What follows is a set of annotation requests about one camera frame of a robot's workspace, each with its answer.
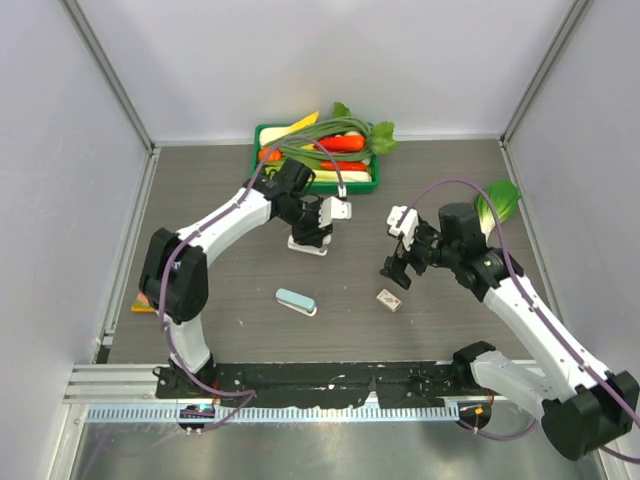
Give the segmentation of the white stapler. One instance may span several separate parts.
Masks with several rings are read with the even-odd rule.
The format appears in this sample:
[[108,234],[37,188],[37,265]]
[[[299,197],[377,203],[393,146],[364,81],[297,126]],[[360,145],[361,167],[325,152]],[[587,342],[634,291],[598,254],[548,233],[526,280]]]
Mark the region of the white stapler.
[[328,235],[322,239],[321,245],[319,247],[316,247],[313,245],[302,245],[296,242],[293,236],[290,235],[287,240],[287,247],[293,251],[298,251],[305,254],[324,257],[328,253],[328,246],[330,242],[331,242],[331,235]]

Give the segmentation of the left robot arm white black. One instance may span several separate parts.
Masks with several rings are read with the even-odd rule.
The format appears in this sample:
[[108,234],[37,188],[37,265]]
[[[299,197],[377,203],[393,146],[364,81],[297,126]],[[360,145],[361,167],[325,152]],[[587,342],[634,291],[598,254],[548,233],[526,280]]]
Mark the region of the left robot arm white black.
[[205,397],[216,377],[201,322],[209,298],[209,268],[237,240],[274,218],[291,227],[291,249],[325,255],[333,226],[321,222],[324,199],[305,198],[307,184],[314,179],[309,167],[289,159],[276,173],[247,180],[228,202],[200,221],[176,232],[160,228],[152,235],[139,290],[162,321],[170,366],[190,398]]

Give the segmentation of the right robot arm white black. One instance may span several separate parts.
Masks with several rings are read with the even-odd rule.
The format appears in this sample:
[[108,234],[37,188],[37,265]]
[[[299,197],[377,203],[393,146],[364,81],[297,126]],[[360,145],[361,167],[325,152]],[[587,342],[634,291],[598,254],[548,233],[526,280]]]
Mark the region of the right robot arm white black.
[[627,371],[613,373],[584,348],[540,299],[519,264],[487,245],[474,207],[440,208],[438,228],[407,206],[391,209],[386,224],[398,244],[381,270],[407,289],[412,267],[450,270],[456,281],[496,314],[535,360],[539,372],[478,341],[454,356],[451,380],[465,395],[481,388],[498,393],[530,414],[563,457],[578,460],[627,434],[639,384]]

